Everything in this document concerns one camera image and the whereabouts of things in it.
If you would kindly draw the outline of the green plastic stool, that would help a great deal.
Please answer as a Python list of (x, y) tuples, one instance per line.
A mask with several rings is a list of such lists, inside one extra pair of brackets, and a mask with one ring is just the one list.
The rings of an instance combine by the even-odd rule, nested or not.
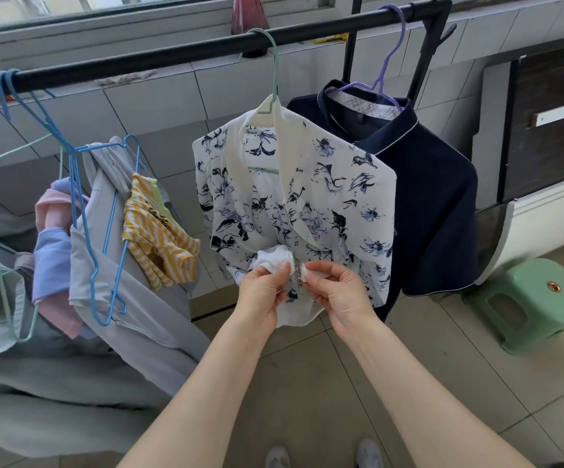
[(502, 349), (522, 354), (564, 331), (564, 267), (536, 258), (462, 297), (496, 331)]

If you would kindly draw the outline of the mint green clothes hanger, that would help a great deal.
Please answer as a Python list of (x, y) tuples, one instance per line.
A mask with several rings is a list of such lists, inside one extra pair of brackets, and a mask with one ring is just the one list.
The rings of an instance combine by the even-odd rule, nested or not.
[(278, 71), (279, 71), (278, 45), (276, 44), (276, 42), (273, 39), (273, 37), (271, 36), (271, 34), (265, 29), (252, 28), (247, 33), (260, 33), (260, 34), (264, 35), (269, 40), (270, 46), (271, 46), (271, 49), (272, 49), (272, 54), (273, 54), (274, 73), (273, 73), (273, 78), (272, 78), (272, 94), (270, 96), (269, 109), (268, 110), (262, 110), (262, 109), (258, 108), (256, 110), (255, 115), (252, 116), (250, 119), (248, 119), (246, 125), (244, 125), (242, 127), (241, 131), (246, 130), (247, 127), (252, 127), (252, 126), (259, 127), (259, 125), (253, 125), (252, 124), (253, 118), (257, 117), (259, 115), (264, 116), (265, 120), (269, 121), (272, 124), (272, 126), (277, 127), (277, 125), (275, 124), (275, 120), (277, 120), (278, 117), (280, 117), (280, 115), (281, 115), (281, 113), (280, 113), (281, 104), (279, 103), (279, 96), (278, 96)]

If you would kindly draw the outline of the person's right hand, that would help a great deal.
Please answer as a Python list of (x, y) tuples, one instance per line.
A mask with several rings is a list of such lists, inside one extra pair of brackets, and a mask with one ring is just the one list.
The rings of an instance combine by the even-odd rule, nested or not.
[(308, 275), (303, 287), (322, 306), (334, 331), (345, 343), (356, 340), (369, 324), (379, 323), (363, 280), (348, 267), (336, 264), (337, 279)]

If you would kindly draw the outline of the pale blue-grey large garment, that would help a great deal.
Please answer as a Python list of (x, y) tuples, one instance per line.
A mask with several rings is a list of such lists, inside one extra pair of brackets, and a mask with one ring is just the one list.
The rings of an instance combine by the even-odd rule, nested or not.
[(0, 294), (0, 448), (24, 457), (124, 453), (169, 402), (99, 338), (69, 339), (32, 309), (27, 276), (0, 250), (9, 327)]

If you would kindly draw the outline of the black clothes rack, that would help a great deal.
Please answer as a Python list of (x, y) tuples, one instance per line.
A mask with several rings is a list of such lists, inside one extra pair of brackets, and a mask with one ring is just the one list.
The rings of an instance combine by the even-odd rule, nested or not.
[(428, 58), (426, 63), (422, 65), (426, 69), (437, 47), (441, 44), (442, 31), (451, 9), (452, 0), (420, 0), (400, 6), (401, 15), (396, 14), (393, 8), (383, 8), (348, 15), (337, 20), (301, 23), (270, 29), (264, 33), (246, 33), (146, 50), (134, 54), (55, 65), (42, 69), (16, 71), (13, 73), (12, 86), (6, 86), (0, 93), (0, 97), (4, 98), (7, 93), (52, 89), (117, 75), (173, 67), (226, 55), (242, 54), (268, 47), (286, 46), (339, 33), (357, 33), (358, 31), (381, 28), (403, 21), (426, 24), (427, 35), (423, 48), (424, 54), (428, 55)]

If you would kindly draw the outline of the light grey garment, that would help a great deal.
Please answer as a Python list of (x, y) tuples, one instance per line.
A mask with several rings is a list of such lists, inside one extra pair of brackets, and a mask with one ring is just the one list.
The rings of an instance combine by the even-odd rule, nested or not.
[[(210, 340), (192, 322), (190, 298), (194, 284), (178, 284), (153, 291), (129, 251), (126, 252), (119, 295), (128, 304), (126, 315), (118, 314), (116, 302), (112, 321), (100, 326), (90, 307), (90, 276), (94, 264), (86, 248), (82, 218), (70, 229), (72, 240), (69, 303), (83, 322), (124, 362), (150, 383), (175, 395), (204, 356)], [(99, 261), (96, 300), (102, 320), (110, 305), (118, 265), (93, 251)]]

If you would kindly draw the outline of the person's right forearm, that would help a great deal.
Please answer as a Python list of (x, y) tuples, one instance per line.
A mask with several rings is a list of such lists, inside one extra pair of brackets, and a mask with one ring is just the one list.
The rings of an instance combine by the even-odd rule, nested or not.
[(417, 468), (536, 468), (453, 396), (385, 324), (329, 318)]

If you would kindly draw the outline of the window frame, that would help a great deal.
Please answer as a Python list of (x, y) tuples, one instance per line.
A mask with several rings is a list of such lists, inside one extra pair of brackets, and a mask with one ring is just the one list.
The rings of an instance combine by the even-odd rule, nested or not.
[(0, 25), (0, 46), (22, 42), (47, 44), (49, 52), (80, 46), (121, 42), (135, 37), (154, 37), (229, 24), (233, 0), (159, 0), (90, 12), (47, 16)]

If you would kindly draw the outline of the yellow striped garment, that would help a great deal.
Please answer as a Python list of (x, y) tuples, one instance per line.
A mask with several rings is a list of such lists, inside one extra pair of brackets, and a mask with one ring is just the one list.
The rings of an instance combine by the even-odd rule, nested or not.
[(157, 179), (132, 175), (122, 239), (152, 290), (197, 282), (200, 240), (173, 218)]

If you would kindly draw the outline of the person's right shoe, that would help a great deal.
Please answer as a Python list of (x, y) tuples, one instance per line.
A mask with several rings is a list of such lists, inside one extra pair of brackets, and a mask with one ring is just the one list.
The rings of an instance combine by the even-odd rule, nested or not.
[(365, 438), (358, 443), (356, 468), (384, 468), (381, 450), (372, 439)]

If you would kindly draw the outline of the purple clothes hanger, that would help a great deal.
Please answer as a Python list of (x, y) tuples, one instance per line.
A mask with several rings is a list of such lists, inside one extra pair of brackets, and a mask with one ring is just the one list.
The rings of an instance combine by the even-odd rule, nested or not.
[(405, 32), (406, 32), (405, 15), (403, 14), (403, 11), (398, 6), (395, 6), (394, 4), (382, 5), (379, 7), (379, 10), (389, 10), (398, 16), (400, 22), (400, 35), (395, 46), (385, 57), (377, 78), (374, 80), (374, 82), (371, 85), (365, 84), (364, 82), (361, 81), (355, 81), (350, 84), (343, 85), (339, 88), (327, 90), (326, 92), (328, 92), (328, 95), (331, 98), (334, 97), (337, 98), (339, 97), (340, 93), (347, 93), (352, 88), (360, 88), (368, 92), (376, 93), (379, 97), (386, 99), (391, 106), (395, 107), (395, 109), (399, 113), (401, 113), (403, 112), (403, 108), (401, 107), (399, 102), (395, 100), (395, 98), (392, 98), (391, 96), (389, 96), (387, 93), (384, 92), (384, 82), (385, 82), (386, 70), (390, 62), (390, 59), (394, 54), (396, 54), (397, 50), (400, 48), (401, 44), (403, 43), (403, 39), (405, 38)]

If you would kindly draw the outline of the dark wooden board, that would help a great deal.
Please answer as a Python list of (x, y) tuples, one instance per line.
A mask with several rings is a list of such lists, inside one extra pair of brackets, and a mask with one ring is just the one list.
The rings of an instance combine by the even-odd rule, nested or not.
[(510, 63), (496, 199), (564, 181), (564, 48)]

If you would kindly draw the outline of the white floral zip blouse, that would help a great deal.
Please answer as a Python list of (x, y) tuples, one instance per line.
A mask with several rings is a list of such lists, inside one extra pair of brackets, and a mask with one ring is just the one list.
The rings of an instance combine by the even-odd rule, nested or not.
[(297, 266), (351, 268), (373, 306), (390, 293), (395, 171), (269, 96), (192, 143), (195, 180), (217, 262), (242, 280), (278, 245)]

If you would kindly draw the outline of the grey rag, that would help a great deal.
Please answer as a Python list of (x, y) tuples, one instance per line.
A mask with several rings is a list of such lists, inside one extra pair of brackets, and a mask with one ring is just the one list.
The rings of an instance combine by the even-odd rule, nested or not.
[(144, 81), (157, 74), (156, 70), (138, 71), (128, 74), (117, 75), (113, 77), (101, 78), (94, 82), (101, 88), (111, 88), (115, 86), (130, 85), (140, 81)]

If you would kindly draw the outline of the navy blue shirt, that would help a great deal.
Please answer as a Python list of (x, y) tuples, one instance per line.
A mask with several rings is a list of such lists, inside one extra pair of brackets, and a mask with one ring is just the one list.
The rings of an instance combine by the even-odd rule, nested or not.
[(377, 93), (330, 81), (287, 108), (353, 143), (397, 175), (393, 279), (385, 321), (400, 293), (419, 297), (463, 290), (480, 275), (473, 164), (421, 125), (408, 98), (393, 103)]

